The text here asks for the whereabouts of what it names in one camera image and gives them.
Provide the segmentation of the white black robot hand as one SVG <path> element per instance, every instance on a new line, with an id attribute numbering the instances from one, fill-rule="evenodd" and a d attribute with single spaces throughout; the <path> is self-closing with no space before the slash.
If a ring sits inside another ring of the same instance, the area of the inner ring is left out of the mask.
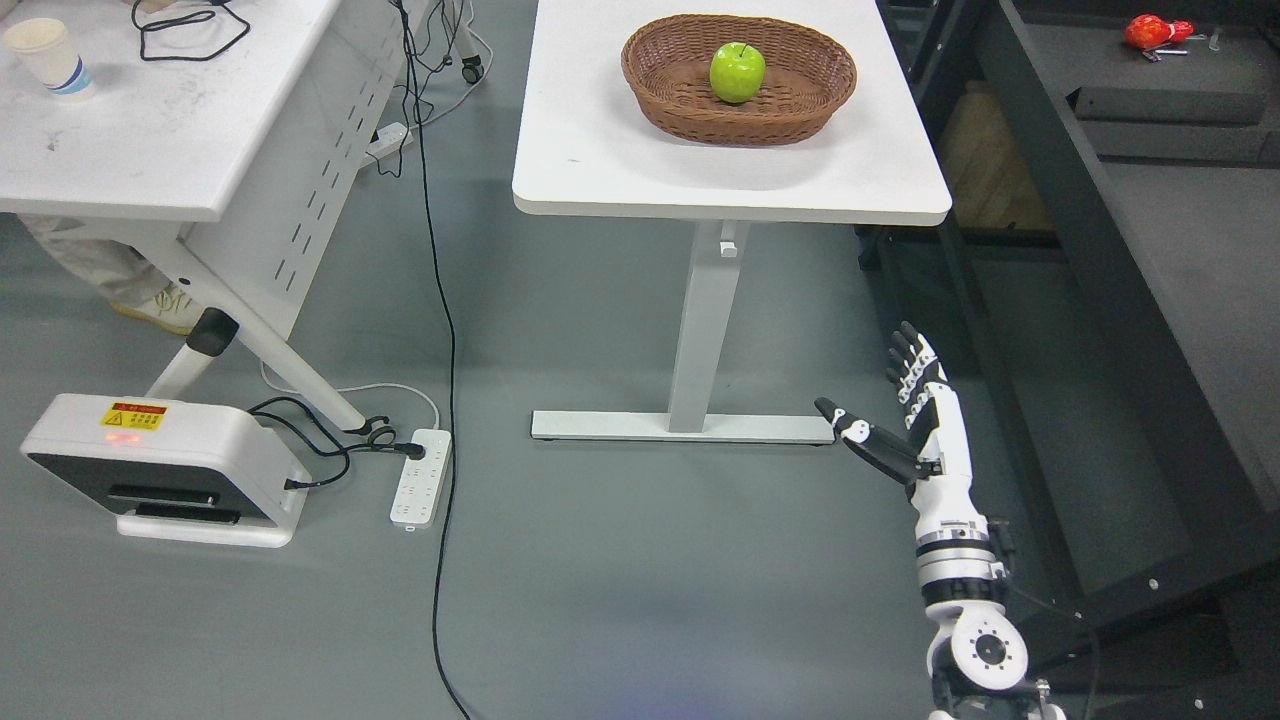
<path id="1" fill-rule="evenodd" d="M 972 459 L 957 393 L 927 337 L 908 322 L 891 334 L 886 374 L 896 388 L 908 437 L 819 397 L 815 407 L 833 437 L 905 488 L 920 514 L 919 536 L 947 524 L 983 527 L 970 497 Z"/>

